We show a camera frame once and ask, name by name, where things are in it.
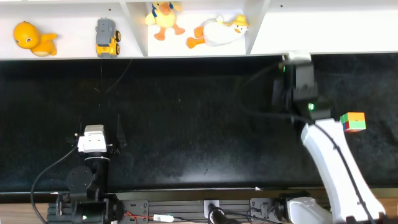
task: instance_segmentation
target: blue vest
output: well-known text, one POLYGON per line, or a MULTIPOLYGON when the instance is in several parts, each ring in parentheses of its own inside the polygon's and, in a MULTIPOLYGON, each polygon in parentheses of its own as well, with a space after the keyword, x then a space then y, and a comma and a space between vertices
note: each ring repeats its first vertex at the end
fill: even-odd
MULTIPOLYGON (((171 9, 174 8, 174 6, 173 6, 173 4, 171 2, 170 2, 170 8, 171 9)), ((154 15, 154 17, 157 17, 157 14, 156 14, 155 10, 156 10, 156 8, 154 6, 154 3, 152 3, 152 15, 154 15)))

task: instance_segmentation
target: toy construction vehicle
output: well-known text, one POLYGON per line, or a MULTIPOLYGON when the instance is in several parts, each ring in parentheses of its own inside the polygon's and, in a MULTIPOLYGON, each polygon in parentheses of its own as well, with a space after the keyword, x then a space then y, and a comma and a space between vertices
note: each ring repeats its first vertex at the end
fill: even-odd
POLYGON ((95 42, 98 57, 117 57, 120 53, 118 42, 121 40, 121 35, 116 30, 115 23, 110 19, 99 19, 95 31, 97 31, 95 42))

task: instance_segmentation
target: white shelf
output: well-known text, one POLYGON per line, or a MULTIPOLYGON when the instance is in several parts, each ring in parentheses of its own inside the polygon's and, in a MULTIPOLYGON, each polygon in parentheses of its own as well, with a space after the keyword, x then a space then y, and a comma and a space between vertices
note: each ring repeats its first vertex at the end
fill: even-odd
POLYGON ((4 44, 0 48, 0 59, 98 58, 95 27, 101 17, 112 18, 121 32, 119 58, 142 57, 119 3, 13 4, 0 5, 0 43, 4 44), (32 23, 42 33, 58 34, 54 40, 57 55, 40 58, 30 50, 19 48, 12 32, 15 25, 22 21, 32 23))
POLYGON ((166 40, 146 26, 149 0, 0 0, 0 60, 98 58, 95 26, 112 19, 122 34, 118 58, 224 57, 281 55, 292 50, 311 54, 398 52, 397 0, 182 0, 177 24, 186 32, 166 32, 166 40), (243 39, 229 45, 186 46, 194 28, 207 19, 233 20, 244 14, 250 25, 243 39), (12 32, 28 21, 43 33, 58 34, 54 57, 36 57, 19 48, 12 32))

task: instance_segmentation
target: yellow hat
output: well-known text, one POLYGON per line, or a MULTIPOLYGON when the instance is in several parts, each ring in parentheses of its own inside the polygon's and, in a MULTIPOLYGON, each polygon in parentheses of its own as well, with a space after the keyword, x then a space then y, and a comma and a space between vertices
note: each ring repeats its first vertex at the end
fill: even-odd
POLYGON ((236 16, 236 19, 232 21, 232 24, 238 25, 238 26, 249 26, 249 24, 246 22, 246 17, 242 14, 239 14, 236 16))

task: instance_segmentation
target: stuffed animal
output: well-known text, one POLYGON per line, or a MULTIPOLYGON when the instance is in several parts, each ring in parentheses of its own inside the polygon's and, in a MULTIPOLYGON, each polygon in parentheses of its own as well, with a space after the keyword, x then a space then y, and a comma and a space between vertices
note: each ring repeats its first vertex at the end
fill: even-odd
POLYGON ((207 44, 209 46, 221 46, 240 39, 246 31, 249 24, 244 15, 238 15, 236 19, 227 23, 222 16, 205 22, 205 25, 195 29, 195 38, 187 39, 187 46, 192 49, 198 44, 207 44))
POLYGON ((28 22, 21 22, 14 29, 14 40, 17 45, 22 49, 29 49, 39 57, 57 54, 57 48, 52 41, 55 38, 57 38, 56 34, 41 34, 28 22))
POLYGON ((165 40, 165 33, 168 28, 173 28, 176 35, 185 32, 185 29, 176 24, 177 16, 174 9, 181 11, 181 4, 178 2, 152 2, 152 11, 145 18, 145 23, 148 26, 156 24, 160 27, 160 32, 154 35, 157 40, 165 40))

